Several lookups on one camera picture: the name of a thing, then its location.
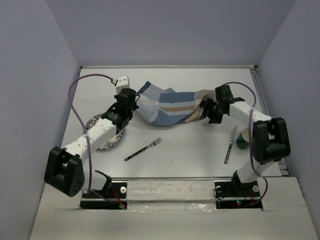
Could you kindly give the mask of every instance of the knife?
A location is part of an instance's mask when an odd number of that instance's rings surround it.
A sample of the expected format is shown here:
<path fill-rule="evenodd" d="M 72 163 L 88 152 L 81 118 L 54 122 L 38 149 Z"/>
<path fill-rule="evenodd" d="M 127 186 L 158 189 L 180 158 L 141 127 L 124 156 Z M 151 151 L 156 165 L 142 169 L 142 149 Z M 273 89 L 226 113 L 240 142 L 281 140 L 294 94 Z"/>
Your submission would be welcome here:
<path fill-rule="evenodd" d="M 235 140 L 237 127 L 238 127 L 238 125 L 235 126 L 234 129 L 231 132 L 231 136 L 230 136 L 230 140 L 229 140 L 229 148 L 228 148 L 228 151 L 226 152 L 226 156 L 225 156 L 225 159 L 224 159 L 224 164 L 228 163 L 230 152 L 231 152 L 231 149 L 232 149 L 232 145 L 234 144 L 234 140 Z"/>

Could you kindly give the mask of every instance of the cup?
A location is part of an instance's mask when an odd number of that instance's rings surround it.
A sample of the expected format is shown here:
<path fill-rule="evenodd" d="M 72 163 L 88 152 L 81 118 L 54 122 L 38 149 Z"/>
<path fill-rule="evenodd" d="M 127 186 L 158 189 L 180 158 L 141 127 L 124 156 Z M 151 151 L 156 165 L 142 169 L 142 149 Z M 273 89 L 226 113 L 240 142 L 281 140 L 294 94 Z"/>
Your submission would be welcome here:
<path fill-rule="evenodd" d="M 249 129 L 245 128 L 242 130 L 240 135 L 236 140 L 236 145 L 239 149 L 245 150 L 249 149 Z"/>

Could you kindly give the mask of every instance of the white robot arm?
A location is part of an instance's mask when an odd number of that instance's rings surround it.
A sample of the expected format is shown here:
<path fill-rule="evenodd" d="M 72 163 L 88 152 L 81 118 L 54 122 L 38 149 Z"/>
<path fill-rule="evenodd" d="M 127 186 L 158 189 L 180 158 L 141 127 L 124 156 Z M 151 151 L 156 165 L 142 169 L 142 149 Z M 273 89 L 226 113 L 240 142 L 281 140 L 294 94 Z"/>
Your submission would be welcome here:
<path fill-rule="evenodd" d="M 252 106 L 240 97 L 234 98 L 226 84 L 217 87 L 215 94 L 215 100 L 209 98 L 204 103 L 200 119 L 208 117 L 209 123 L 220 124 L 223 115 L 227 114 L 249 126 Z M 290 154 L 287 125 L 283 118 L 272 118 L 253 109 L 252 124 L 253 161 L 249 159 L 243 167 L 235 171 L 227 189 L 220 189 L 220 193 L 232 192 L 235 197 L 247 193 L 268 167 Z"/>
<path fill-rule="evenodd" d="M 114 103 L 97 123 L 74 142 L 63 148 L 54 147 L 48 157 L 44 181 L 69 197 L 75 196 L 81 190 L 89 188 L 89 173 L 84 174 L 83 164 L 88 158 L 88 150 L 94 152 L 106 140 L 114 137 L 133 117 L 133 111 L 138 108 L 137 93 L 130 89 L 127 76 L 119 77 L 115 85 Z M 111 178 L 100 172 L 92 173 L 91 188 L 101 191 L 109 190 Z"/>

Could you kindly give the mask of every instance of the cloth napkin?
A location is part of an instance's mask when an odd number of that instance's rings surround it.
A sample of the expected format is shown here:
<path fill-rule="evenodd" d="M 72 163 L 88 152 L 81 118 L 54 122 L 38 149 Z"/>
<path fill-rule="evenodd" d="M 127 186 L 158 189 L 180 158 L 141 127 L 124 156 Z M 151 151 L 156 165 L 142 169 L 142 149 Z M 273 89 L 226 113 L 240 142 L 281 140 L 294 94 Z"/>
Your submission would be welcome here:
<path fill-rule="evenodd" d="M 149 81 L 138 91 L 137 112 L 151 125 L 167 127 L 199 120 L 200 103 L 207 98 L 215 99 L 214 90 L 175 92 L 172 88 L 161 89 Z"/>

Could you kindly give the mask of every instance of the patterned plate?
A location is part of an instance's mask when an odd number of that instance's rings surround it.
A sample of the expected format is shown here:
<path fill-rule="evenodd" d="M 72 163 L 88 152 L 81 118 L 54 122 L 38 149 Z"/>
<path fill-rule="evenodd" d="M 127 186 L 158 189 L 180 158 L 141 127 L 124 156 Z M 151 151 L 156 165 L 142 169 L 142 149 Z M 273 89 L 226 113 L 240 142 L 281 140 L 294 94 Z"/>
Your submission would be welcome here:
<path fill-rule="evenodd" d="M 97 122 L 98 120 L 101 118 L 103 113 L 100 113 L 98 115 L 95 115 L 93 118 L 91 118 L 85 125 L 85 128 L 87 130 L 89 130 L 90 128 L 92 128 Z M 115 135 L 113 138 L 108 139 L 108 141 L 103 144 L 102 146 L 98 147 L 97 150 L 103 151 L 103 150 L 108 150 L 113 148 L 115 145 L 117 145 L 121 139 L 124 137 L 125 135 L 125 128 L 122 129 L 117 135 Z"/>

